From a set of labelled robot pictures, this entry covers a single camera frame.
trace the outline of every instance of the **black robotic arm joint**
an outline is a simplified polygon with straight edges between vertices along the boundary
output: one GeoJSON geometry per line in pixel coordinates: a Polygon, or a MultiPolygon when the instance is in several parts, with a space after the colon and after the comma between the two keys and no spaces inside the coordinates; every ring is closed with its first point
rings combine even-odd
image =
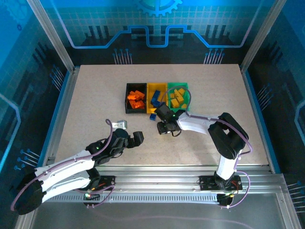
{"type": "MultiPolygon", "coordinates": [[[[86,150],[91,154],[95,154],[100,151],[107,143],[107,139],[99,140],[93,142],[86,147],[86,150]]],[[[92,159],[95,161],[94,166],[102,165],[110,161],[111,158],[117,154],[123,153],[125,148],[134,148],[142,144],[144,141],[144,136],[141,131],[133,133],[133,138],[128,135],[126,130],[121,128],[116,129],[110,140],[109,145],[98,155],[94,156],[92,159]]]]}
{"type": "MultiPolygon", "coordinates": [[[[241,132],[247,140],[249,139],[248,134],[229,113],[223,113],[218,118],[231,124],[239,132],[241,132]]],[[[234,130],[225,124],[215,122],[214,124],[210,125],[208,131],[218,152],[227,159],[236,159],[239,151],[245,147],[244,140],[234,130]]]]}

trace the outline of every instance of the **white robotic arm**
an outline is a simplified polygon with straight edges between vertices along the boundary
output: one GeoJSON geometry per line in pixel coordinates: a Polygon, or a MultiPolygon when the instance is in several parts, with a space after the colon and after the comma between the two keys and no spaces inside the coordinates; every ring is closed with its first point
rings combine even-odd
{"type": "Polygon", "coordinates": [[[214,178],[216,184],[224,189],[234,176],[236,161],[245,147],[245,142],[234,130],[217,122],[217,120],[221,119],[223,122],[225,121],[234,126],[248,139],[247,133],[233,117],[228,113],[223,113],[219,117],[211,116],[206,118],[202,115],[186,113],[184,110],[174,113],[165,104],[157,108],[155,112],[162,120],[157,124],[159,134],[173,134],[175,131],[191,130],[206,135],[209,134],[212,137],[218,152],[221,154],[214,178]]]}
{"type": "Polygon", "coordinates": [[[114,181],[110,179],[110,184],[106,184],[95,167],[122,154],[125,148],[141,145],[143,140],[141,131],[134,132],[131,138],[127,131],[118,128],[110,137],[91,143],[85,150],[63,161],[36,169],[26,167],[10,187],[15,198],[11,210],[24,215],[61,193],[74,189],[98,191],[113,185],[114,181]]]}

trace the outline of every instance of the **blue circuit graphic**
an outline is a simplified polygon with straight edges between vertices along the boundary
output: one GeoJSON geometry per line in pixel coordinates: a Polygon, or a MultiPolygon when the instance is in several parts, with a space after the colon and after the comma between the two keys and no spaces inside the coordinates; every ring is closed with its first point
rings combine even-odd
{"type": "Polygon", "coordinates": [[[135,0],[135,4],[143,13],[148,13],[149,16],[156,17],[166,13],[171,13],[172,10],[178,9],[177,5],[181,4],[181,0],[135,0]]]}

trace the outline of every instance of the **metal bracket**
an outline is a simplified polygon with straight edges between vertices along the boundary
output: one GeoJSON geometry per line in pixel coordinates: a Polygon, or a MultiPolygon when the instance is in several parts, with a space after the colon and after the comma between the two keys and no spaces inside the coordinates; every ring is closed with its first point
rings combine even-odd
{"type": "Polygon", "coordinates": [[[52,165],[55,163],[55,157],[54,156],[50,156],[48,157],[47,159],[47,163],[46,163],[46,166],[49,166],[49,165],[52,165]]]}
{"type": "MultiPolygon", "coordinates": [[[[229,186],[225,188],[224,191],[237,191],[236,186],[232,183],[235,181],[236,185],[238,185],[238,191],[243,190],[243,185],[240,176],[234,176],[231,180],[229,186]]],[[[214,176],[199,176],[198,185],[201,191],[221,191],[221,189],[214,180],[214,176]]]]}

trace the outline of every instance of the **yellow block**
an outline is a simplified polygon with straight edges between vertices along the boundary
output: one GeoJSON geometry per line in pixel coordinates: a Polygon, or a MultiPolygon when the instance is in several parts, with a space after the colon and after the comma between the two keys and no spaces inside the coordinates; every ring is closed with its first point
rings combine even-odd
{"type": "Polygon", "coordinates": [[[171,104],[173,108],[178,108],[179,107],[179,103],[176,99],[172,99],[171,100],[171,104]]]}
{"type": "Polygon", "coordinates": [[[180,89],[178,90],[178,92],[179,92],[182,96],[184,96],[185,90],[184,90],[183,88],[180,88],[180,89]]]}
{"type": "Polygon", "coordinates": [[[179,103],[179,104],[183,104],[183,103],[184,103],[184,99],[183,99],[182,96],[178,96],[178,97],[177,97],[177,100],[178,100],[178,103],[179,103]]]}
{"type": "Polygon", "coordinates": [[[177,89],[173,91],[177,97],[181,96],[177,89]]]}

